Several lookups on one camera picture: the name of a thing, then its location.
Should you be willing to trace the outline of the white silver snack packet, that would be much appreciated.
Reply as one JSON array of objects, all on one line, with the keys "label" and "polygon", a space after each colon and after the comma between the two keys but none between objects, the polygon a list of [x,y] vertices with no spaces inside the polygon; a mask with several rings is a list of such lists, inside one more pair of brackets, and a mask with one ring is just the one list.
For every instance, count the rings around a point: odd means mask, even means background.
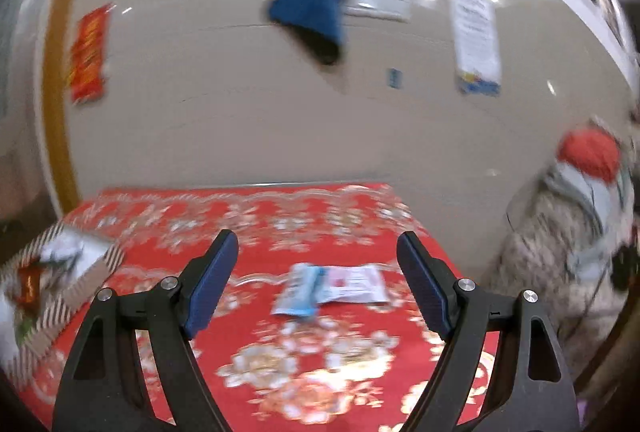
[{"label": "white silver snack packet", "polygon": [[316,290],[319,304],[382,304],[389,300],[384,278],[374,264],[327,266],[322,269]]}]

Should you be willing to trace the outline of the green snack packet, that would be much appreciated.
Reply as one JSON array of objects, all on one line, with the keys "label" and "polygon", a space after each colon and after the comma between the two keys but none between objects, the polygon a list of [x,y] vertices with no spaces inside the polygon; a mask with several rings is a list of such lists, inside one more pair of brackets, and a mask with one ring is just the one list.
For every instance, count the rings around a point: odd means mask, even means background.
[{"label": "green snack packet", "polygon": [[18,314],[14,318],[14,339],[15,339],[15,353],[14,356],[20,352],[20,348],[28,338],[29,334],[34,331],[37,320],[32,316],[26,314]]}]

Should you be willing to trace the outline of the blue white snack packet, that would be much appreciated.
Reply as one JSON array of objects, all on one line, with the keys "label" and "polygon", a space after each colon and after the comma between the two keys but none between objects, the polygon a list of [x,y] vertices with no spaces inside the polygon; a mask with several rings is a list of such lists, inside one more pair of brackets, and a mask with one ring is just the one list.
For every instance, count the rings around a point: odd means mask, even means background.
[{"label": "blue white snack packet", "polygon": [[322,284],[324,268],[308,263],[296,263],[288,272],[282,292],[274,302],[271,314],[295,318],[317,315],[317,294]]}]

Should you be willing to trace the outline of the floral covered sofa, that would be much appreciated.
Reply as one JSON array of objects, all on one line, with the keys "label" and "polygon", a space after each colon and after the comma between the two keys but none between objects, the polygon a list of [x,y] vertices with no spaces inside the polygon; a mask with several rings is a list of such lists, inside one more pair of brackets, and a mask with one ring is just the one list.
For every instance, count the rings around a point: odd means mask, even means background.
[{"label": "floral covered sofa", "polygon": [[608,337],[625,305],[613,257],[630,242],[634,185],[628,166],[612,183],[560,161],[523,200],[486,288],[514,296],[530,289],[544,305],[574,379]]}]

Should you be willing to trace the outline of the red floral tablecloth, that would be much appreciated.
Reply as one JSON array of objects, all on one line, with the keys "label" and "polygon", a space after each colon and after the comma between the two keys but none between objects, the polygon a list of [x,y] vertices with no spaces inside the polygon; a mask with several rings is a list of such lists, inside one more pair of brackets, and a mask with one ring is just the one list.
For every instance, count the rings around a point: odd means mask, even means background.
[{"label": "red floral tablecloth", "polygon": [[122,247],[107,282],[119,294],[235,233],[238,260],[191,343],[234,430],[397,431],[442,356],[396,244],[411,231],[444,251],[389,185],[108,189],[65,222]]}]

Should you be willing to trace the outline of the chevron striped gift box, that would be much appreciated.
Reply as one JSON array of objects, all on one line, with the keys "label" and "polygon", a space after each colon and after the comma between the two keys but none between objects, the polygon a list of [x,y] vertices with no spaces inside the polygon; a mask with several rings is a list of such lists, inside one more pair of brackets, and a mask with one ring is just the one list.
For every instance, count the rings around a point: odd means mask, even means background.
[{"label": "chevron striped gift box", "polygon": [[[113,240],[57,223],[1,267],[1,370],[15,389],[32,380],[54,341],[118,270],[124,256]],[[14,356],[14,318],[25,314],[15,301],[20,292],[17,270],[34,261],[42,265],[37,323]]]}]

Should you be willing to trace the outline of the dark red Golden snack packet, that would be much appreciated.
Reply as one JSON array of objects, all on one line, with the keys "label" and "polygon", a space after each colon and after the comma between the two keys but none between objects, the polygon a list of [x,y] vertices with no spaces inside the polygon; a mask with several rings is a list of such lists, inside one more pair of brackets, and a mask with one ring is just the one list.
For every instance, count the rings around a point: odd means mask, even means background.
[{"label": "dark red Golden snack packet", "polygon": [[18,288],[15,296],[17,305],[29,317],[36,319],[40,308],[40,279],[42,265],[39,261],[30,262],[17,270]]}]

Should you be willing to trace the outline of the red cloth on sofa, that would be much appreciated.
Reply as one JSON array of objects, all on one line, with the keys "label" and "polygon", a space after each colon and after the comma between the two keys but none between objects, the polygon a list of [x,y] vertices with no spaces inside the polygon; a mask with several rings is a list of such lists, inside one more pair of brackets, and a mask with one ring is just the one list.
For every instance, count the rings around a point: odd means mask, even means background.
[{"label": "red cloth on sofa", "polygon": [[597,127],[569,131],[560,142],[556,158],[605,184],[614,181],[622,162],[616,139]]}]

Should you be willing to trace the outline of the small blue wall sticker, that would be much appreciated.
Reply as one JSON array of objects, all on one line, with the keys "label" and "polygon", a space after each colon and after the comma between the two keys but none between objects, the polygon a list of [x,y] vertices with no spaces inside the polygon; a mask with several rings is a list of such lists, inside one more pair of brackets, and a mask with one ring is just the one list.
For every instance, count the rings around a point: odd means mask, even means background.
[{"label": "small blue wall sticker", "polygon": [[387,71],[387,85],[390,88],[400,89],[402,82],[402,73],[397,69],[389,69]]}]

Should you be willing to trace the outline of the red paper wall decoration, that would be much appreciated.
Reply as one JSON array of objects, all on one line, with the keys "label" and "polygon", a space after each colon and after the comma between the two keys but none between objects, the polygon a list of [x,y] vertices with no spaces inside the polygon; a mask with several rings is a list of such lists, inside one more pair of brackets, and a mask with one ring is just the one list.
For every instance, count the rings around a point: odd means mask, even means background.
[{"label": "red paper wall decoration", "polygon": [[73,104],[93,102],[104,96],[107,31],[113,9],[114,4],[108,2],[77,22],[67,79]]}]

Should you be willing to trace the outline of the white blue wall poster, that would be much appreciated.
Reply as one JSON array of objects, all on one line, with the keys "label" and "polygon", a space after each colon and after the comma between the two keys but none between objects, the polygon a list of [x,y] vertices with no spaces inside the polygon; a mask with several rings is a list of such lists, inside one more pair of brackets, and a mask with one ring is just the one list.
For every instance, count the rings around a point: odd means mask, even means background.
[{"label": "white blue wall poster", "polygon": [[463,94],[496,97],[502,66],[491,0],[448,0],[457,80]]}]

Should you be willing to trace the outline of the golden wooden door frame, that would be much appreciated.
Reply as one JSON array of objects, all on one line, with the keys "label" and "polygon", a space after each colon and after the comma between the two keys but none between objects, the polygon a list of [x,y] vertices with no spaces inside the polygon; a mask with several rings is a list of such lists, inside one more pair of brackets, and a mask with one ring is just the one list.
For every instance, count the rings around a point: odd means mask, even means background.
[{"label": "golden wooden door frame", "polygon": [[44,181],[56,215],[80,201],[65,118],[66,35],[74,0],[46,0],[37,42],[35,114]]}]

